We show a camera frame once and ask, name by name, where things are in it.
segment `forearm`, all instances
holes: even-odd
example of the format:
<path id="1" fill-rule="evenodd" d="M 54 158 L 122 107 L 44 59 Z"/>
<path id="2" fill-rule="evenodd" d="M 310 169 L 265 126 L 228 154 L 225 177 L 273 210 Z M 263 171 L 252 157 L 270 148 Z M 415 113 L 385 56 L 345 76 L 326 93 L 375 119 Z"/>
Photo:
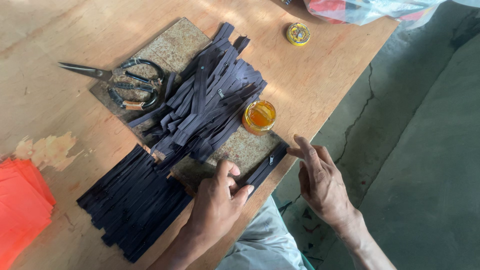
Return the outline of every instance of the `forearm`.
<path id="1" fill-rule="evenodd" d="M 209 248 L 210 246 L 207 246 L 201 237 L 193 235 L 187 226 L 184 226 L 168 248 L 148 269 L 183 270 Z"/>
<path id="2" fill-rule="evenodd" d="M 395 269 L 367 230 L 362 214 L 352 210 L 352 221 L 343 227 L 334 228 L 338 238 L 345 244 L 355 264 L 355 269 Z"/>

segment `scissor blade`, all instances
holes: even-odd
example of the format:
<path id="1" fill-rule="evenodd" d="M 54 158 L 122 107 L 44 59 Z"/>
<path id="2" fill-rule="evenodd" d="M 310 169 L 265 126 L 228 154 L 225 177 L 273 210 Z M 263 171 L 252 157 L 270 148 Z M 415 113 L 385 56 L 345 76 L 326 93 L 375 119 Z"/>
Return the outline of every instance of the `scissor blade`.
<path id="1" fill-rule="evenodd" d="M 69 64 L 69 63 L 62 63 L 59 62 L 61 68 L 76 72 L 78 74 L 82 74 L 85 76 L 89 76 L 95 79 L 99 79 L 102 81 L 108 82 L 112 78 L 112 71 L 97 69 L 93 67 Z"/>

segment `scissors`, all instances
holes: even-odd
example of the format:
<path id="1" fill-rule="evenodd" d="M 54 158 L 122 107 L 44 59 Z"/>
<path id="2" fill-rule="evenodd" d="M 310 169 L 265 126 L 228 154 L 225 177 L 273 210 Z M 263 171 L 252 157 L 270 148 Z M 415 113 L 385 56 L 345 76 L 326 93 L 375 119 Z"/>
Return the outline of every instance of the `scissors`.
<path id="1" fill-rule="evenodd" d="M 120 64 L 119 68 L 116 68 L 113 71 L 101 70 L 98 68 L 81 66 L 76 64 L 69 64 L 69 63 L 62 63 L 62 62 L 59 62 L 59 64 L 60 64 L 59 67 L 61 68 L 107 82 L 108 85 L 110 85 L 110 88 L 108 89 L 108 94 L 110 95 L 112 100 L 117 105 L 127 110 L 145 110 L 145 108 L 155 104 L 156 101 L 158 100 L 158 91 L 156 90 L 156 87 L 161 86 L 163 79 L 165 78 L 165 72 L 159 65 L 157 65 L 156 63 L 150 60 L 145 60 L 140 58 L 128 59 L 127 61 Z M 126 70 L 129 67 L 133 67 L 139 64 L 147 64 L 155 68 L 158 74 L 158 79 L 148 79 L 140 75 L 133 74 L 128 70 Z M 130 83 L 115 83 L 112 80 L 113 76 L 121 76 L 121 75 L 125 75 L 127 77 L 141 81 L 143 83 L 146 83 L 147 85 L 134 86 L 133 84 L 130 84 Z M 123 98 L 118 94 L 115 88 L 137 89 L 137 90 L 149 92 L 151 93 L 150 99 L 146 102 L 135 102 L 135 101 L 123 100 Z"/>

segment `peeling paint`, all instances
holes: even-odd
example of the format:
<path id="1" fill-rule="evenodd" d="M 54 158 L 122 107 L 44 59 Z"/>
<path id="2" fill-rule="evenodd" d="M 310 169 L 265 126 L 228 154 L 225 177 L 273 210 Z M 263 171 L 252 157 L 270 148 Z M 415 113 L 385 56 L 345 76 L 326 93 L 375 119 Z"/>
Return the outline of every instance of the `peeling paint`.
<path id="1" fill-rule="evenodd" d="M 68 151 L 77 141 L 76 137 L 72 137 L 71 131 L 60 137 L 50 135 L 35 143 L 33 143 L 33 139 L 29 140 L 26 136 L 18 143 L 13 155 L 23 160 L 31 159 L 39 170 L 52 166 L 61 172 L 83 152 L 82 150 L 74 156 L 67 157 Z"/>

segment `red stain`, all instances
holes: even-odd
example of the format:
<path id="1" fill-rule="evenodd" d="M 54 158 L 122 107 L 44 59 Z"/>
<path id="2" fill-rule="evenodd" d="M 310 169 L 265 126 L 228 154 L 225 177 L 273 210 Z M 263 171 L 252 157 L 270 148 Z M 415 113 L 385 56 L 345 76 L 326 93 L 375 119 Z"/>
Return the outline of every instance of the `red stain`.
<path id="1" fill-rule="evenodd" d="M 315 226 L 315 228 L 313 228 L 311 230 L 308 229 L 307 227 L 305 227 L 304 225 L 302 225 L 302 226 L 305 229 L 305 231 L 308 232 L 308 233 L 313 233 L 313 231 L 315 231 L 315 229 L 320 228 L 320 224 L 318 224 L 317 226 Z"/>

